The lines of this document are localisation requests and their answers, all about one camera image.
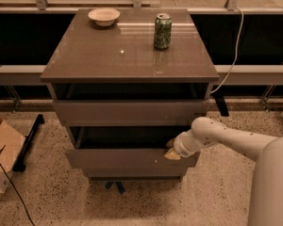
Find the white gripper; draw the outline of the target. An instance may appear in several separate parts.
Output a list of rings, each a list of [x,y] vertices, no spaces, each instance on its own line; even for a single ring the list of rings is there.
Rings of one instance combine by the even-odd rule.
[[[166,143],[169,149],[164,157],[169,160],[180,160],[181,157],[190,157],[196,153],[194,136],[191,132],[183,132]]]

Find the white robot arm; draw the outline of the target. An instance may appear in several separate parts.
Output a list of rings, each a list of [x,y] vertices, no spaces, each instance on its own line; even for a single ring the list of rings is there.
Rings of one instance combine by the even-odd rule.
[[[283,137],[232,129],[199,117],[190,130],[167,142],[165,157],[188,158],[216,144],[255,162],[247,226],[283,226]]]

